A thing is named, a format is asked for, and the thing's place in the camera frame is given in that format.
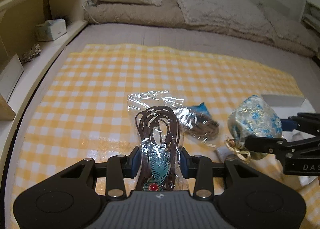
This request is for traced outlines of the white tissue box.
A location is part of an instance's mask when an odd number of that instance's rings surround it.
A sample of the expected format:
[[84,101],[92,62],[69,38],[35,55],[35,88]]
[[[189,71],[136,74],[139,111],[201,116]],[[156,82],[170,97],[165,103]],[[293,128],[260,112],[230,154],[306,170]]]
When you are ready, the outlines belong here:
[[64,19],[46,20],[43,24],[35,26],[38,41],[55,41],[66,33],[66,21]]

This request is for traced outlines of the folded tan quilt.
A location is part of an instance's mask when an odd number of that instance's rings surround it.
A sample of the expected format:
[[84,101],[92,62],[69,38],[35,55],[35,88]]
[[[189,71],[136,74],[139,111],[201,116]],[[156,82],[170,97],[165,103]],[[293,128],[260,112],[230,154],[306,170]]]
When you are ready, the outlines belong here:
[[120,23],[202,31],[185,23],[176,0],[162,0],[159,7],[96,1],[85,6],[84,17],[91,24]]

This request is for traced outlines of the large beige middle pillow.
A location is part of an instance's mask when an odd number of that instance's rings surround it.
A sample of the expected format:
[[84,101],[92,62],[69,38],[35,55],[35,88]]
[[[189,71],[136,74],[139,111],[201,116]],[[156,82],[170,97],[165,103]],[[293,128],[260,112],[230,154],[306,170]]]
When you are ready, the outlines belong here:
[[176,0],[193,29],[273,44],[275,32],[261,10],[248,0]]

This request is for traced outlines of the grey bed sheet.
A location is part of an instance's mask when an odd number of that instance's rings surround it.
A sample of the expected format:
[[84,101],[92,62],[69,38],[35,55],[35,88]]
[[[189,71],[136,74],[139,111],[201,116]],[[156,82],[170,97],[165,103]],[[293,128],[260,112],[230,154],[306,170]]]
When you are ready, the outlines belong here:
[[131,93],[166,90],[204,103],[229,137],[229,114],[253,94],[304,97],[319,111],[319,67],[309,57],[245,39],[127,24],[86,27],[47,72],[21,122],[4,197],[4,227],[31,186],[85,158],[105,162],[139,144]]

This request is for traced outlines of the white cardboard box tray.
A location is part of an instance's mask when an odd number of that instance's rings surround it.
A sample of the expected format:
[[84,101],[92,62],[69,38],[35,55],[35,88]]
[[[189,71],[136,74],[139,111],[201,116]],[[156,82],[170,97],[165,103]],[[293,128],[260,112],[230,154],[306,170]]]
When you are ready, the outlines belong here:
[[[305,97],[297,96],[280,96],[273,94],[262,94],[263,100],[274,110],[279,118],[288,118],[290,116],[296,116],[299,112],[315,113],[315,109]],[[309,139],[314,135],[309,135],[302,131],[283,131],[282,139],[286,139],[288,142]],[[294,176],[284,175],[281,173],[282,182],[295,189],[300,190],[313,181],[317,180],[315,176]]]

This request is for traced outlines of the small dried flower bundle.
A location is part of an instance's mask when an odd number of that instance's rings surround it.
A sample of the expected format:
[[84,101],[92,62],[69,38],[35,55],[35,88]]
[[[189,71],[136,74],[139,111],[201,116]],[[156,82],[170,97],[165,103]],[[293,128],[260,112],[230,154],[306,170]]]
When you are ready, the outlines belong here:
[[23,64],[33,61],[36,57],[40,56],[41,54],[41,48],[40,44],[35,44],[29,51],[25,52],[21,56],[21,62]]

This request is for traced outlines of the wooden bedside shelf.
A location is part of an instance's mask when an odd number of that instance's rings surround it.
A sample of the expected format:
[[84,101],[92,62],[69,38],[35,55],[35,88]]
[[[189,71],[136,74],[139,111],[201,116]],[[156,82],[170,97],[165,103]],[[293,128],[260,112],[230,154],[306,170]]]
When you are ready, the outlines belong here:
[[[87,25],[87,0],[1,0],[1,167],[26,105],[53,61]],[[35,26],[65,18],[67,33],[55,41],[37,40]],[[21,56],[35,44],[41,54],[23,64]]]

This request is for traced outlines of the blue floral fabric pouch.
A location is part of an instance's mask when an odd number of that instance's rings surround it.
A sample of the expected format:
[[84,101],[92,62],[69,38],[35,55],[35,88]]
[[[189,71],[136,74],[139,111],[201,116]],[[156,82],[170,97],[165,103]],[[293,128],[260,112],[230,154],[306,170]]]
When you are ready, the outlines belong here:
[[242,162],[263,159],[267,154],[248,150],[245,139],[251,135],[281,138],[282,125],[274,110],[259,96],[245,99],[228,117],[227,126],[231,138],[226,138],[226,147]]

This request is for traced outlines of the folded grey bedding stack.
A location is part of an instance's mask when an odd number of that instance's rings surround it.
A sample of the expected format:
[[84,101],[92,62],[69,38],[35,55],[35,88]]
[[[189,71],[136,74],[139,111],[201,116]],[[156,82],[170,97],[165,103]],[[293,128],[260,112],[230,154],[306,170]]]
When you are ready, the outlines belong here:
[[318,29],[319,32],[319,8],[308,4],[306,12],[302,16],[302,20],[314,29]]

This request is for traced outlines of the right storage shelf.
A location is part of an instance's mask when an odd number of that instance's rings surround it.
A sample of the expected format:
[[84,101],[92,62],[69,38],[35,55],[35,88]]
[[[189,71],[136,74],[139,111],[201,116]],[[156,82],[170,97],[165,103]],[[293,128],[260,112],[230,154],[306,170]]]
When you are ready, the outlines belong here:
[[304,0],[300,22],[307,28],[319,48],[319,0]]

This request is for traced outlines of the beige right pillow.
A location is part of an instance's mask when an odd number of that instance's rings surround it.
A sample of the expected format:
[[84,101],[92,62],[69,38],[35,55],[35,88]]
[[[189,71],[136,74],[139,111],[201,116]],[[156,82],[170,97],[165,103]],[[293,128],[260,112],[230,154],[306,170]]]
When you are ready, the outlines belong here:
[[313,57],[318,53],[316,40],[302,24],[262,3],[258,4],[258,8],[275,31],[274,46],[305,57]]

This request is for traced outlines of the yellow checkered blanket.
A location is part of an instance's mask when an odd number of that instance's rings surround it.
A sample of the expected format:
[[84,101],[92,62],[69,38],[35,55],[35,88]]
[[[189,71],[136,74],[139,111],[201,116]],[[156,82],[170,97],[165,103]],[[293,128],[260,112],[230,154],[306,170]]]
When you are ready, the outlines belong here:
[[[166,90],[148,91],[129,94],[127,109],[139,139],[140,169],[134,179],[124,179],[126,198],[107,199],[106,178],[95,177],[101,162],[85,158],[15,199],[20,228],[301,226],[306,197],[280,182],[280,161],[266,153],[244,163],[225,141],[218,146],[220,125],[204,103],[186,105]],[[213,199],[193,198],[195,179],[180,170],[182,147],[225,165],[225,176],[213,178]]]

